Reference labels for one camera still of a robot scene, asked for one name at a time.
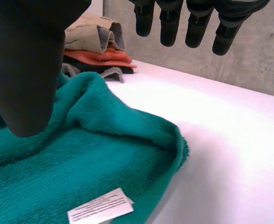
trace orange cloth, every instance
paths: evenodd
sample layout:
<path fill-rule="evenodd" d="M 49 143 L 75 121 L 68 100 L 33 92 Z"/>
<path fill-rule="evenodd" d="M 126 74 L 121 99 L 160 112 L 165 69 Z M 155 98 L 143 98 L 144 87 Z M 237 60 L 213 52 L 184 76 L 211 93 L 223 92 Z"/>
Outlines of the orange cloth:
<path fill-rule="evenodd" d="M 104 53 L 65 49 L 64 54 L 86 64 L 137 68 L 137 65 L 130 64 L 132 59 L 126 53 L 113 48 L 108 48 Z"/>

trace stack of folded clothes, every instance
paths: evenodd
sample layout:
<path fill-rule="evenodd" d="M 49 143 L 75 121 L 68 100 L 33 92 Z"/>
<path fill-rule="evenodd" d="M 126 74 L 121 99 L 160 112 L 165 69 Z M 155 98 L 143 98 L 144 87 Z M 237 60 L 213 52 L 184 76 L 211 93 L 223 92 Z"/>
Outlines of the stack of folded clothes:
<path fill-rule="evenodd" d="M 62 71 L 70 77 L 94 71 L 123 82 L 122 73 L 133 74 L 137 67 L 124 52 L 121 24 L 112 19 L 84 13 L 65 36 Z"/>

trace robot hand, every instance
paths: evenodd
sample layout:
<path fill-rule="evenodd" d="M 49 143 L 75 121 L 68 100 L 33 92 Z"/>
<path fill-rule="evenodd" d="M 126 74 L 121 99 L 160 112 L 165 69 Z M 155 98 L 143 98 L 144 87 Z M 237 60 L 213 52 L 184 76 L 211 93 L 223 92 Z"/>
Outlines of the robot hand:
<path fill-rule="evenodd" d="M 176 39 L 183 0 L 130 0 L 135 4 L 136 31 L 148 36 L 151 30 L 155 2 L 161 8 L 161 43 L 171 47 Z M 185 43 L 197 48 L 204 36 L 214 8 L 219 12 L 220 25 L 212 51 L 216 55 L 228 52 L 240 26 L 254 12 L 261 10 L 270 0 L 187 0 L 191 12 Z"/>
<path fill-rule="evenodd" d="M 150 33 L 155 0 L 135 4 L 136 30 Z M 161 43 L 176 39 L 183 0 L 156 0 L 161 7 Z M 199 46 L 211 13 L 219 12 L 213 52 L 224 55 L 241 24 L 269 0 L 187 0 L 191 12 L 186 44 Z M 0 0 L 0 115 L 20 137 L 40 133 L 50 120 L 63 52 L 64 30 L 91 0 Z"/>

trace black cloth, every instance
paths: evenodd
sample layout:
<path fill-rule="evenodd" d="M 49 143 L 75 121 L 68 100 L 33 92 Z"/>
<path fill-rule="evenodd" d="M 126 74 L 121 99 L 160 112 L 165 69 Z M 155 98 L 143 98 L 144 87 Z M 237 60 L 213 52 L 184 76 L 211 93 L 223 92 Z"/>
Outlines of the black cloth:
<path fill-rule="evenodd" d="M 124 67 L 124 66 L 91 65 L 91 64 L 86 64 L 84 62 L 81 62 L 75 58 L 68 57 L 66 55 L 63 56 L 63 63 L 71 64 L 73 67 L 76 67 L 80 71 L 94 71 L 97 73 L 103 73 L 107 69 L 110 69 L 112 67 L 117 67 L 117 68 L 120 68 L 124 74 L 133 74 L 132 68 L 128 68 L 128 67 Z"/>

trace terry cloth towel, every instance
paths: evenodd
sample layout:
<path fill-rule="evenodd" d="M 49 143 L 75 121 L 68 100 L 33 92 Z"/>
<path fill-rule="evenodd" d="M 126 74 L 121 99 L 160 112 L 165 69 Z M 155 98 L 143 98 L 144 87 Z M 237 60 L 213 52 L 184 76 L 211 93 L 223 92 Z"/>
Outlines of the terry cloth towel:
<path fill-rule="evenodd" d="M 121 24 L 85 12 L 65 31 L 65 48 L 103 53 L 107 47 L 125 50 Z"/>
<path fill-rule="evenodd" d="M 0 224 L 68 224 L 116 188 L 135 203 L 112 224 L 143 224 L 187 154 L 177 126 L 128 107 L 97 73 L 61 75 L 43 132 L 18 138 L 0 117 Z"/>
<path fill-rule="evenodd" d="M 77 59 L 86 64 L 93 65 L 112 65 L 125 66 L 129 68 L 137 68 L 137 65 L 132 65 L 132 59 L 125 53 L 113 48 L 108 48 L 104 53 L 94 53 L 86 50 L 68 50 L 65 49 L 66 56 Z"/>
<path fill-rule="evenodd" d="M 101 66 L 101 65 L 92 65 L 92 64 L 85 64 L 83 62 L 78 61 L 77 59 L 74 59 L 72 57 L 68 57 L 66 55 L 63 56 L 63 63 L 68 63 L 72 65 L 73 67 L 79 69 L 82 71 L 94 71 L 97 73 L 102 73 L 107 69 L 112 68 L 113 66 Z M 117 68 L 120 68 L 122 73 L 124 74 L 133 74 L 133 69 L 124 67 L 124 66 L 116 66 Z"/>

